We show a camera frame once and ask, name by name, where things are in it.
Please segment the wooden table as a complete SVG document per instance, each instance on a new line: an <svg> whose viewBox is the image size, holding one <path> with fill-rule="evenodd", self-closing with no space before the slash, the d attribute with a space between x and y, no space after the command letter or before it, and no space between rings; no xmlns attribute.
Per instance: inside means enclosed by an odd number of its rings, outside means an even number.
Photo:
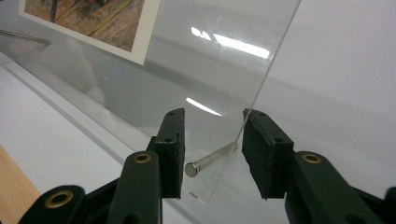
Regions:
<svg viewBox="0 0 396 224"><path fill-rule="evenodd" d="M0 224L17 224L40 192L0 145Z"/></svg>

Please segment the landscape photo with white border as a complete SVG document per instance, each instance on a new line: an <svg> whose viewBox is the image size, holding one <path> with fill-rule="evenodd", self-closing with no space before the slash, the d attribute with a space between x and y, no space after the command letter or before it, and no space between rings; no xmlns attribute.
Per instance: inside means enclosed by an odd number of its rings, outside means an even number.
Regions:
<svg viewBox="0 0 396 224"><path fill-rule="evenodd" d="M20 0L19 14L143 64L162 0Z"/></svg>

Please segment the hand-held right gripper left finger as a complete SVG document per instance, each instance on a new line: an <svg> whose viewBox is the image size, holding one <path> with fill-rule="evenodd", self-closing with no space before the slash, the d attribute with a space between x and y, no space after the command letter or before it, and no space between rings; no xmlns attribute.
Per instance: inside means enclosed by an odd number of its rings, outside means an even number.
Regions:
<svg viewBox="0 0 396 224"><path fill-rule="evenodd" d="M144 151L127 157L106 224L162 224L163 199L181 197L185 110L167 112Z"/></svg>

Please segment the white table board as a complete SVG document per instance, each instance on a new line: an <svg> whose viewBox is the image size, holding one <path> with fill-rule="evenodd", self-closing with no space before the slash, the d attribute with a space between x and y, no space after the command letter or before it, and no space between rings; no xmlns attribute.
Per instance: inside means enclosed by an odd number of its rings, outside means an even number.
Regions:
<svg viewBox="0 0 396 224"><path fill-rule="evenodd" d="M396 109L375 113L261 73L193 61L182 74L82 54L37 61L0 53L0 145L39 191L92 191L144 149L167 111L183 108L186 157L242 139L243 111L268 114L297 150L325 156L352 186L396 186Z"/></svg>

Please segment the clear acrylic photo frame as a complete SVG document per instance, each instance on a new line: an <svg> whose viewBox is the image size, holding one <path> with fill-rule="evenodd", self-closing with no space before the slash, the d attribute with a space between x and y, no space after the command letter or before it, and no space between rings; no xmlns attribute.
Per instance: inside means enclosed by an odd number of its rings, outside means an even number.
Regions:
<svg viewBox="0 0 396 224"><path fill-rule="evenodd" d="M185 111L186 158L239 142L301 0L0 0L0 58L24 120L78 132L91 165Z"/></svg>

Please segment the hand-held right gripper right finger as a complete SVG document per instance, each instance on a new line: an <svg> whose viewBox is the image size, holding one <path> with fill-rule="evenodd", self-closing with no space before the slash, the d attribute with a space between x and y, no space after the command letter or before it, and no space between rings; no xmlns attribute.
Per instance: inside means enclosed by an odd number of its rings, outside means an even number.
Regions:
<svg viewBox="0 0 396 224"><path fill-rule="evenodd" d="M265 113L244 110L242 153L264 200L283 199L290 224L382 224L328 159L294 151Z"/></svg>

